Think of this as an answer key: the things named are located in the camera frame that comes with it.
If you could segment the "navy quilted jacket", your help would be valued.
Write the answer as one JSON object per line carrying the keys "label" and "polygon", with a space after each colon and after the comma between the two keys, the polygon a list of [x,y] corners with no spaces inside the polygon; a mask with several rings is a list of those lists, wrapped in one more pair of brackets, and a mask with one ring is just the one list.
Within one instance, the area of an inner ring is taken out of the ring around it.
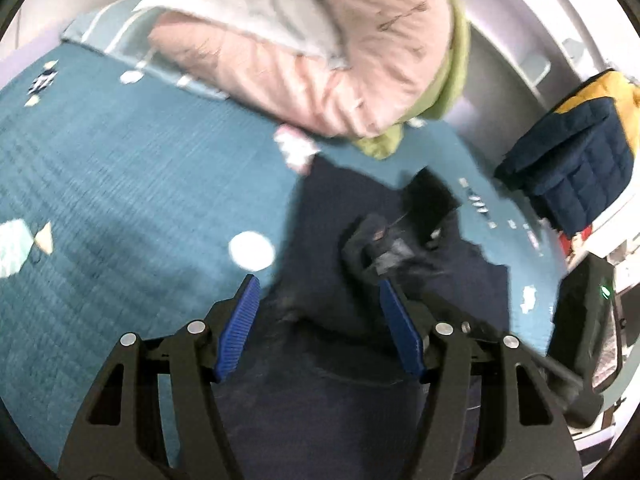
{"label": "navy quilted jacket", "polygon": [[586,80],[518,139],[495,170],[571,237],[625,191],[639,151],[639,86],[618,70]]}

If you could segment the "teal patterned bed cover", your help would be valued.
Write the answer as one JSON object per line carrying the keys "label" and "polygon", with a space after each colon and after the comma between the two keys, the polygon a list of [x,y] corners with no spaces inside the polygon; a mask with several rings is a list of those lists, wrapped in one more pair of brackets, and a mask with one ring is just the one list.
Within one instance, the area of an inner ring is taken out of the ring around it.
{"label": "teal patterned bed cover", "polygon": [[[27,105],[40,72],[1,92],[1,217],[37,231],[1,282],[1,397],[49,466],[116,339],[178,330],[229,297],[245,270],[233,237],[256,232],[283,254],[302,178],[270,118],[146,75],[79,44],[48,53],[58,73]],[[423,396],[395,379],[314,367],[262,306],[238,369],[215,391],[249,479],[386,479],[410,443]]]}

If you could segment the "white bed headboard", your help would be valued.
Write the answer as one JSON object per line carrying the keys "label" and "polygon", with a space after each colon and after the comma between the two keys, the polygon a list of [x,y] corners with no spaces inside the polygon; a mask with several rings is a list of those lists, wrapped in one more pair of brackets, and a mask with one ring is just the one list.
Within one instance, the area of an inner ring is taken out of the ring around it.
{"label": "white bed headboard", "polygon": [[590,77],[639,79],[639,34],[618,0],[462,1],[469,73],[447,119],[491,166]]}

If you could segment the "dark navy jeans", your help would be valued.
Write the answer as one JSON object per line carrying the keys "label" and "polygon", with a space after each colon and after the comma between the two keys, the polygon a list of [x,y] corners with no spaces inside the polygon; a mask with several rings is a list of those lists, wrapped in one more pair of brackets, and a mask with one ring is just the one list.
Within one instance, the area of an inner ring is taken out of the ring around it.
{"label": "dark navy jeans", "polygon": [[407,297],[434,292],[498,330],[509,272],[459,230],[431,171],[400,191],[316,157],[273,289],[216,399],[247,479],[393,479],[423,388],[402,369],[378,303],[379,270]]}

